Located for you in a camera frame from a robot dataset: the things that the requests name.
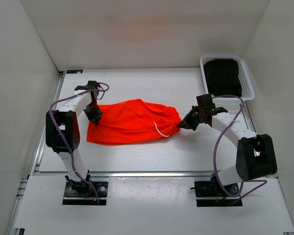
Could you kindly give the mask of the orange shorts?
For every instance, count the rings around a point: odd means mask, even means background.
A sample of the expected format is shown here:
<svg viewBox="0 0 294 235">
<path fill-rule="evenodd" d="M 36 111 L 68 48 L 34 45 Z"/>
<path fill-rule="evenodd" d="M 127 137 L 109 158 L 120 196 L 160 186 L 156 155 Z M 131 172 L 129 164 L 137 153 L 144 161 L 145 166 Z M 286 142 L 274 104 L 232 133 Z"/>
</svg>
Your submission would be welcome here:
<svg viewBox="0 0 294 235">
<path fill-rule="evenodd" d="M 168 138 L 180 131 L 178 111 L 171 106 L 141 99 L 99 105 L 103 115 L 98 125 L 89 123 L 86 141 L 123 145 Z"/>
</svg>

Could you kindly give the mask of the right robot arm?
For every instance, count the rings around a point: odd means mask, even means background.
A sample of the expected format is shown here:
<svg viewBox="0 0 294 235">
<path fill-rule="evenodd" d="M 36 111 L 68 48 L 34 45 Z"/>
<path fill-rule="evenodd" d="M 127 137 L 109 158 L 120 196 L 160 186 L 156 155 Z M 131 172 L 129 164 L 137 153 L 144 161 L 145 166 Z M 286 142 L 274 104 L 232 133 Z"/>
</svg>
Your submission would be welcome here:
<svg viewBox="0 0 294 235">
<path fill-rule="evenodd" d="M 213 152 L 214 181 L 210 190 L 214 195 L 226 193 L 229 185 L 248 182 L 261 177 L 274 175 L 278 167 L 272 138 L 268 134 L 257 134 L 246 129 L 232 117 L 224 107 L 216 107 L 209 94 L 197 96 L 197 105 L 178 123 L 177 127 L 196 130 L 200 124 L 207 124 L 220 131 Z M 222 137 L 229 139 L 237 148 L 235 165 L 217 170 L 217 150 Z"/>
</svg>

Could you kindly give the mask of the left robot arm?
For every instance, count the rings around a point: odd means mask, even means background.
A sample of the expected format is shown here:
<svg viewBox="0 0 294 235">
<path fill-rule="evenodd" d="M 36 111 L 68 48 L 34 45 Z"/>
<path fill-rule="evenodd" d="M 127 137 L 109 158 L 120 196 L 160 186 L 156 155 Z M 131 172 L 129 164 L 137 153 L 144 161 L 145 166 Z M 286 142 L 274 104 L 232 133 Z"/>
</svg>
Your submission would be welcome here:
<svg viewBox="0 0 294 235">
<path fill-rule="evenodd" d="M 46 145 L 61 158 L 68 172 L 67 180 L 76 184 L 82 196 L 91 194 L 93 184 L 78 150 L 78 117 L 85 114 L 90 123 L 98 125 L 103 115 L 98 95 L 107 90 L 109 86 L 105 83 L 88 81 L 77 86 L 72 96 L 53 102 L 46 113 Z"/>
</svg>

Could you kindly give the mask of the black shorts in basket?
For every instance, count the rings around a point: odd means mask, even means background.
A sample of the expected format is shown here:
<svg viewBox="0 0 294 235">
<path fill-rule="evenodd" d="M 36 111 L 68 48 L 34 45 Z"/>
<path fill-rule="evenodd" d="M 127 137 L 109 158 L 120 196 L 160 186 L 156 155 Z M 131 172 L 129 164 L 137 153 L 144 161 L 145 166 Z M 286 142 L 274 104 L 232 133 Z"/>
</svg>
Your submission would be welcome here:
<svg viewBox="0 0 294 235">
<path fill-rule="evenodd" d="M 215 59 L 203 66 L 208 92 L 214 96 L 242 96 L 238 62 L 233 59 Z"/>
</svg>

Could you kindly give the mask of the white plastic basket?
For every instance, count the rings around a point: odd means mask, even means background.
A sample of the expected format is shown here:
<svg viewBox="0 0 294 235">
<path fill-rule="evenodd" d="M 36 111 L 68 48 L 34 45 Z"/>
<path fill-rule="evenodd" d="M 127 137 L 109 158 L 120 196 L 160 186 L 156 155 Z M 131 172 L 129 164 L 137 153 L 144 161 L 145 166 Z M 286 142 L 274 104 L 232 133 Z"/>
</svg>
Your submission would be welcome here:
<svg viewBox="0 0 294 235">
<path fill-rule="evenodd" d="M 201 74 L 202 74 L 205 93 L 209 94 L 206 71 L 204 70 L 204 65 L 207 62 L 215 60 L 215 59 L 233 59 L 237 61 L 238 70 L 239 70 L 238 80 L 242 88 L 241 99 L 243 101 L 252 100 L 255 97 L 255 94 L 254 94 L 254 90 L 249 78 L 249 74 L 247 72 L 246 63 L 240 56 L 232 55 L 232 54 L 208 54 L 208 55 L 203 55 L 200 57 L 200 68 L 201 68 Z M 224 97 L 215 98 L 214 102 L 218 106 L 222 106 L 224 108 L 227 107 L 231 110 L 237 109 L 237 106 L 241 104 L 241 101 L 239 99 L 231 98 L 231 97 L 230 98 L 224 98 Z"/>
</svg>

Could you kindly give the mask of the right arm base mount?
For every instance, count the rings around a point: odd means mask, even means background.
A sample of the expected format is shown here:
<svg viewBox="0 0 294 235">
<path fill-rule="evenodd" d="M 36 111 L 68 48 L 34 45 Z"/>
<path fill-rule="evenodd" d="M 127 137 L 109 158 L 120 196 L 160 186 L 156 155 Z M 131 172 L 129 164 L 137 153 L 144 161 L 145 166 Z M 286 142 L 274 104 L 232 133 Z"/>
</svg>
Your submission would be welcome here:
<svg viewBox="0 0 294 235">
<path fill-rule="evenodd" d="M 242 207 L 241 183 L 234 183 L 224 186 L 230 194 L 237 197 L 228 196 L 219 186 L 214 174 L 211 171 L 199 171 L 192 174 L 193 183 L 190 191 L 195 194 L 196 206 L 203 208 L 212 207 Z"/>
</svg>

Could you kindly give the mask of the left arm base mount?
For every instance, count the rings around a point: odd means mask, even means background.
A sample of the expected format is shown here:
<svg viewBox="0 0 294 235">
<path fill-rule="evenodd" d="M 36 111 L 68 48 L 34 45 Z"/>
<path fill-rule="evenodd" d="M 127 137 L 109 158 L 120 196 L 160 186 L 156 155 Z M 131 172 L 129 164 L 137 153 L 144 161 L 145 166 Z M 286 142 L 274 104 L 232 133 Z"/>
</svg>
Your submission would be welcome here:
<svg viewBox="0 0 294 235">
<path fill-rule="evenodd" d="M 83 181 L 73 181 L 69 179 L 68 175 L 65 176 L 66 185 L 63 194 L 63 205 L 82 205 L 82 206 L 106 206 L 108 194 L 108 182 L 105 181 L 91 181 L 88 176 L 89 182 L 92 183 L 96 189 Z"/>
</svg>

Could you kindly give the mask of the aluminium front rail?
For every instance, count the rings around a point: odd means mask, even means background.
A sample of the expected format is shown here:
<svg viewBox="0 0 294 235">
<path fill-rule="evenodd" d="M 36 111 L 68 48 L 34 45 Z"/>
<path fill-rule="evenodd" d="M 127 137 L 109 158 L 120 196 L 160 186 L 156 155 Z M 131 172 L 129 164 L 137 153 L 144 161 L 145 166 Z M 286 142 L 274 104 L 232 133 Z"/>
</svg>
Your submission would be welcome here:
<svg viewBox="0 0 294 235">
<path fill-rule="evenodd" d="M 210 177 L 212 171 L 91 171 L 92 177 Z"/>
</svg>

